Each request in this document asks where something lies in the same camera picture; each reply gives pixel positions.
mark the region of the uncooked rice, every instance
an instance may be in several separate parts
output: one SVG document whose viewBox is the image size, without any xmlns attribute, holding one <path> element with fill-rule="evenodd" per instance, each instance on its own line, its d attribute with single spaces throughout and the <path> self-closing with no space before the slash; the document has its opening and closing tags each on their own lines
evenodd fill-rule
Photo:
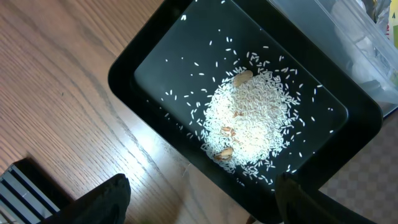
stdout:
<svg viewBox="0 0 398 224">
<path fill-rule="evenodd" d="M 282 132 L 296 119 L 288 117 L 288 109 L 290 104 L 294 106 L 298 102 L 284 91 L 280 80 L 280 76 L 266 71 L 239 87 L 232 85 L 233 77 L 225 78 L 216 89 L 204 111 L 206 120 L 202 135 L 205 143 L 201 148 L 227 172 L 232 173 L 238 166 L 254 167 L 259 161 L 282 151 L 285 144 Z M 236 135 L 223 136 L 220 133 L 223 127 L 233 128 Z M 232 159 L 215 160 L 214 156 L 226 147 L 233 148 Z M 274 167 L 271 161 L 267 168 Z M 245 170 L 249 176 L 258 174 L 257 169 Z"/>
</svg>

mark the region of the patterned floor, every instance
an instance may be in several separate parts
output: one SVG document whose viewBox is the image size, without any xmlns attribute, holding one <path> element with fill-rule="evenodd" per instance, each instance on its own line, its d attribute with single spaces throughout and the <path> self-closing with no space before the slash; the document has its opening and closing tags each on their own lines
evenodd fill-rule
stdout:
<svg viewBox="0 0 398 224">
<path fill-rule="evenodd" d="M 398 223 L 398 114 L 320 191 L 376 223 Z"/>
</svg>

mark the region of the black object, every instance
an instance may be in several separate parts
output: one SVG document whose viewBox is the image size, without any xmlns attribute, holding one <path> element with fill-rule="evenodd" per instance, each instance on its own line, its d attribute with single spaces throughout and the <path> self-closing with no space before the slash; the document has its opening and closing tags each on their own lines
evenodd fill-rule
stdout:
<svg viewBox="0 0 398 224">
<path fill-rule="evenodd" d="M 182 14 L 187 16 L 186 21 L 180 20 Z M 226 36 L 233 41 L 227 43 Z M 238 55 L 225 51 L 228 48 Z M 188 125 L 192 108 L 182 96 L 190 95 L 191 105 L 196 101 L 204 105 L 210 100 L 206 96 L 227 77 L 225 71 L 234 68 L 235 60 L 240 58 L 240 66 L 250 67 L 243 60 L 247 51 L 270 60 L 270 70 L 297 68 L 295 84 L 289 83 L 291 93 L 304 84 L 300 89 L 303 100 L 295 109 L 307 125 L 303 128 L 299 122 L 294 124 L 295 131 L 302 130 L 302 134 L 274 159 L 276 169 L 261 172 L 275 180 L 290 164 L 291 169 L 297 169 L 295 175 L 300 183 L 319 189 L 379 132 L 382 113 L 360 87 L 267 1 L 164 1 L 111 67 L 109 85 L 120 100 L 249 213 L 261 222 L 279 223 L 273 185 L 254 184 L 240 171 L 226 173 L 200 149 L 200 141 L 186 137 L 199 126 Z M 278 62 L 280 55 L 285 58 L 282 63 Z M 286 75 L 281 74 L 282 82 L 286 82 Z M 316 102 L 312 103 L 313 89 L 319 84 L 324 88 L 318 89 Z M 202 88 L 208 93 L 201 93 Z M 171 89 L 178 95 L 177 100 L 164 94 Z M 195 115 L 195 120 L 198 118 L 205 119 L 202 112 Z M 236 178 L 245 187 L 236 183 Z"/>
<path fill-rule="evenodd" d="M 123 224 L 131 189 L 124 174 L 116 174 L 43 224 Z"/>
<path fill-rule="evenodd" d="M 289 173 L 278 176 L 275 197 L 285 224 L 374 223 L 342 206 L 318 189 L 300 185 Z"/>
<path fill-rule="evenodd" d="M 117 174 L 76 201 L 65 195 L 32 160 L 14 163 L 0 176 L 0 213 L 19 224 L 122 224 L 131 189 Z"/>
</svg>

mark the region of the tabletop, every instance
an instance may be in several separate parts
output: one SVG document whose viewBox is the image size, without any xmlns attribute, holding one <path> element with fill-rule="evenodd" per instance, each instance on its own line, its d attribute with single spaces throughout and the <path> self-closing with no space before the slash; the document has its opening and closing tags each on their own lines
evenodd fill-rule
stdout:
<svg viewBox="0 0 398 224">
<path fill-rule="evenodd" d="M 111 64 L 161 2 L 0 1 L 0 171 L 31 157 L 72 198 L 123 173 L 126 223 L 245 223 L 109 89 Z"/>
</svg>

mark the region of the black tray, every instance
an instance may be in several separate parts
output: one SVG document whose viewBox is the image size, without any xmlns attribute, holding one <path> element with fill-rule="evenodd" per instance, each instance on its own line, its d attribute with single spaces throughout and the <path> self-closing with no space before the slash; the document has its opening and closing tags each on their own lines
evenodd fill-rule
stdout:
<svg viewBox="0 0 398 224">
<path fill-rule="evenodd" d="M 233 41 L 227 42 L 227 36 Z M 225 51 L 227 48 L 235 49 L 237 55 Z M 203 105 L 210 100 L 206 96 L 227 77 L 225 71 L 232 71 L 238 58 L 236 66 L 250 69 L 247 51 L 271 61 L 269 70 L 287 66 L 298 70 L 298 75 L 290 74 L 292 78 L 287 81 L 288 73 L 280 75 L 283 82 L 289 82 L 291 95 L 301 92 L 301 105 L 295 109 L 306 122 L 305 127 L 299 121 L 294 123 L 294 132 L 302 134 L 273 159 L 276 168 L 266 172 L 263 167 L 261 172 L 275 180 L 290 164 L 290 170 L 297 169 L 295 175 L 301 183 L 318 189 L 377 134 L 382 113 L 267 1 L 227 0 L 222 4 L 214 0 L 166 0 L 115 61 L 109 71 L 109 85 L 130 109 L 249 213 L 262 222 L 279 223 L 273 185 L 260 181 L 256 184 L 239 171 L 228 174 L 200 149 L 202 142 L 186 137 L 188 132 L 200 130 L 195 121 L 188 125 L 195 102 L 201 102 L 198 110 L 203 111 Z M 318 85 L 323 87 L 317 88 L 313 103 L 313 89 Z M 173 97 L 165 94 L 170 90 Z M 187 101 L 194 107 L 187 106 Z M 195 114 L 195 120 L 198 118 L 205 120 L 202 112 Z"/>
</svg>

